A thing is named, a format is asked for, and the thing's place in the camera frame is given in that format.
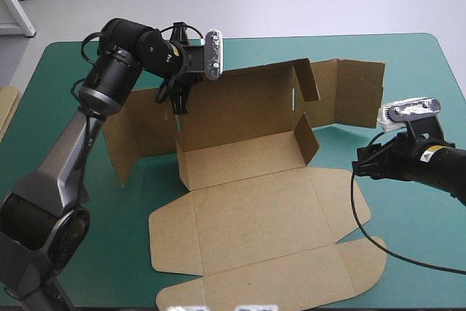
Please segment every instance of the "label sticker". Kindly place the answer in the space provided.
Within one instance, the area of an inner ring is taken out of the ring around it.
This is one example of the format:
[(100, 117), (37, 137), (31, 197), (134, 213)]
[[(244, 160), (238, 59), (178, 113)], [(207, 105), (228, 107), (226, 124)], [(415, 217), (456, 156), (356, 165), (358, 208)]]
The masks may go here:
[(432, 156), (434, 155), (434, 153), (436, 153), (439, 149), (444, 149), (446, 146), (440, 146), (440, 145), (436, 145), (436, 146), (431, 146), (429, 147), (428, 149), (426, 149), (424, 151), (424, 153), (422, 154), (421, 156), (421, 162), (426, 162), (428, 163), (430, 161), (430, 158), (432, 158)]

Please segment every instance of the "cardboard panel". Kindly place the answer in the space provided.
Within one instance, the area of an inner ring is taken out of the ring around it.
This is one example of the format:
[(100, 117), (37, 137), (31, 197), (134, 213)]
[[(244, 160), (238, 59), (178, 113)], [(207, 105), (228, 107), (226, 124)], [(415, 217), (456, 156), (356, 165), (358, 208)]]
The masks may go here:
[(135, 90), (125, 106), (141, 157), (175, 153), (176, 120), (169, 99), (155, 102), (157, 89)]
[(314, 75), (311, 68), (311, 61), (309, 58), (300, 58), (298, 60), (289, 60), (277, 63), (270, 63), (262, 66), (247, 67), (232, 69), (223, 72), (221, 78), (227, 78), (231, 76), (241, 76), (243, 74), (256, 74), (258, 72), (277, 69), (283, 67), (293, 67), (296, 72), (297, 82), (299, 89), (305, 101), (316, 101), (319, 99), (319, 92), (314, 81)]
[(335, 121), (336, 78), (338, 60), (327, 60), (312, 63), (312, 72), (319, 90), (320, 100), (305, 102), (300, 89), (296, 89), (295, 123), (306, 113), (313, 127), (333, 124)]
[[(373, 239), (386, 247), (381, 238)], [(366, 239), (338, 244), (336, 247), (351, 278), (355, 296), (372, 288), (384, 272), (387, 254)]]
[(306, 165), (293, 131), (186, 151), (183, 157), (190, 190)]
[[(355, 229), (355, 218), (349, 210), (351, 173), (344, 169), (328, 168), (307, 168), (307, 172), (325, 213), (333, 241), (337, 242)], [(363, 194), (356, 188), (355, 204), (361, 222), (369, 221), (371, 211)]]
[(306, 168), (191, 195), (204, 275), (333, 243)]
[(103, 123), (103, 134), (106, 139), (108, 154), (112, 164), (118, 174), (121, 184), (124, 184), (130, 174), (131, 169), (141, 158), (139, 154), (138, 142), (134, 135), (127, 115), (127, 107), (109, 117)]
[(193, 86), (181, 116), (184, 151), (244, 141), (293, 129), (293, 66), (226, 76)]
[[(190, 273), (182, 267), (196, 266), (212, 275), (334, 243), (356, 228), (349, 180), (347, 170), (298, 168), (190, 192), (182, 197), (189, 200), (178, 199), (151, 214), (154, 267)], [(364, 223), (370, 210), (355, 185)], [(193, 242), (199, 242), (201, 264), (187, 250), (194, 249)]]
[(16, 87), (0, 87), (0, 141), (7, 132), (19, 103), (20, 92)]
[(158, 271), (203, 275), (199, 238), (188, 194), (149, 216), (152, 267)]
[(376, 127), (382, 102), (385, 64), (356, 60), (327, 60), (312, 63), (320, 100), (305, 102), (296, 93), (295, 123), (306, 113), (311, 125), (332, 123)]
[(155, 300), (160, 311), (173, 306), (206, 305), (202, 278), (166, 288), (164, 291), (159, 293)]
[(335, 121), (376, 127), (382, 102), (385, 64), (340, 60), (336, 88)]
[(298, 143), (299, 149), (301, 150), (304, 162), (309, 164), (319, 149), (319, 142), (317, 141), (315, 134), (312, 131), (306, 114), (301, 116), (301, 119), (296, 125), (294, 129), (294, 136), (296, 138), (296, 142)]
[(366, 239), (328, 245), (204, 277), (204, 288), (188, 282), (162, 289), (157, 306), (163, 310), (179, 299), (193, 304), (186, 302), (189, 295), (193, 301), (204, 299), (212, 311), (233, 310), (238, 304), (308, 310), (364, 292), (380, 278), (385, 262), (386, 255)]
[(335, 245), (207, 276), (204, 286), (212, 310), (234, 310), (238, 304), (276, 304), (280, 311), (307, 310), (353, 295)]

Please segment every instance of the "black cylindrical joint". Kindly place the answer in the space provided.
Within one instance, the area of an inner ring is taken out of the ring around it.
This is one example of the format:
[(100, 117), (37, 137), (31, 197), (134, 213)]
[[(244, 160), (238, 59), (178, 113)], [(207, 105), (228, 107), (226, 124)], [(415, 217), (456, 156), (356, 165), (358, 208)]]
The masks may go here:
[(466, 205), (466, 151), (430, 144), (397, 165), (407, 180), (447, 191)]
[(114, 46), (99, 55), (85, 79), (79, 97), (85, 106), (102, 116), (117, 113), (142, 72), (126, 50)]

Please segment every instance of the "cardboard flap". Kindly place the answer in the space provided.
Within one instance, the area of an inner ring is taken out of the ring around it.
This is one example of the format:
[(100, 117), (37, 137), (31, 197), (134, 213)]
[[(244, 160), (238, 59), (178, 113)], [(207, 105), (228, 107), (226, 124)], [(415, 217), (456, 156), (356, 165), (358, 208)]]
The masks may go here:
[(168, 101), (156, 103), (157, 89), (134, 90), (122, 110), (103, 124), (108, 154), (120, 183), (141, 157), (176, 151), (176, 122)]
[(157, 306), (164, 310), (179, 305), (178, 300), (193, 304), (185, 295), (192, 295), (194, 289), (192, 300), (205, 299), (212, 310), (234, 310), (238, 304), (276, 304), (279, 310), (299, 311), (348, 299), (373, 286), (385, 266), (383, 252), (366, 242), (328, 245), (221, 272), (204, 277), (204, 288), (200, 282), (195, 286), (188, 282), (162, 289)]
[(117, 171), (119, 182), (124, 184), (130, 171), (141, 158), (138, 142), (127, 115), (127, 107), (123, 106), (119, 113), (109, 117), (103, 123), (102, 129), (111, 162)]
[[(386, 248), (381, 238), (372, 238)], [(341, 243), (337, 247), (355, 289), (354, 296), (372, 288), (384, 272), (387, 254), (367, 239)]]
[(308, 165), (319, 150), (320, 145), (312, 131), (311, 124), (309, 123), (306, 114), (301, 116), (301, 119), (294, 128), (294, 136), (299, 149), (301, 150), (303, 160), (306, 165)]
[(319, 101), (305, 102), (296, 95), (296, 111), (303, 112), (313, 127), (341, 123), (376, 127), (383, 95), (385, 64), (356, 60), (312, 63)]
[(206, 305), (204, 282), (202, 278), (165, 288), (157, 294), (155, 303), (160, 311), (166, 311), (168, 307)]
[[(212, 275), (336, 242), (356, 228), (347, 205), (350, 172), (313, 170), (199, 189), (155, 211), (149, 221), (154, 268), (190, 273), (186, 265)], [(367, 222), (370, 210), (357, 184), (355, 193)]]
[[(337, 242), (357, 228), (348, 204), (351, 172), (327, 168), (307, 168), (307, 172), (325, 213), (333, 240)], [(365, 223), (371, 219), (371, 210), (356, 181), (354, 189), (356, 210), (360, 221)]]
[(312, 63), (312, 73), (319, 90), (320, 100), (306, 102), (301, 91), (296, 91), (296, 122), (306, 113), (313, 127), (329, 125), (335, 122), (336, 77), (338, 60)]
[(382, 102), (384, 63), (340, 60), (335, 122), (376, 127)]
[(296, 73), (296, 78), (299, 83), (299, 91), (301, 96), (305, 101), (316, 101), (319, 100), (319, 91), (315, 83), (315, 78), (313, 74), (313, 67), (311, 66), (311, 61), (309, 58), (300, 58), (297, 60), (289, 60), (278, 63), (270, 63), (262, 66), (254, 66), (247, 68), (231, 69), (222, 73), (221, 78), (227, 78), (230, 76), (242, 76), (249, 74), (256, 74), (267, 72), (268, 70), (283, 68), (283, 67), (293, 67)]
[(202, 275), (202, 260), (191, 194), (149, 216), (152, 267), (157, 271)]
[(20, 92), (16, 87), (0, 87), (0, 141), (7, 132), (19, 102)]

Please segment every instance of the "white object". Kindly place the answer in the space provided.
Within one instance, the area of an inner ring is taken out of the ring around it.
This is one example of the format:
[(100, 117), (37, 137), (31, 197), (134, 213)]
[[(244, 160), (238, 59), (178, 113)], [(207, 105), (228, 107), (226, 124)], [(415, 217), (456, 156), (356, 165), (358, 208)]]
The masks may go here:
[(278, 311), (277, 305), (240, 305), (234, 311)]
[[(384, 104), (380, 109), (379, 109), (379, 114), (377, 115), (377, 122), (379, 122), (380, 126), (384, 130), (384, 132), (388, 133), (393, 130), (398, 130), (402, 129), (406, 126), (405, 123), (401, 122), (393, 122), (389, 115), (388, 115), (388, 110), (390, 107), (405, 104), (405, 103), (410, 103), (410, 102), (420, 102), (424, 101), (427, 98), (408, 98), (406, 100), (400, 100), (400, 101), (394, 101), (390, 103)], [(409, 110), (411, 113), (415, 112), (416, 109), (410, 109)]]
[(173, 306), (168, 307), (167, 311), (210, 311), (207, 306)]
[(0, 23), (0, 35), (24, 34), (34, 36), (36, 29), (24, 12), (18, 0), (3, 0), (16, 23)]

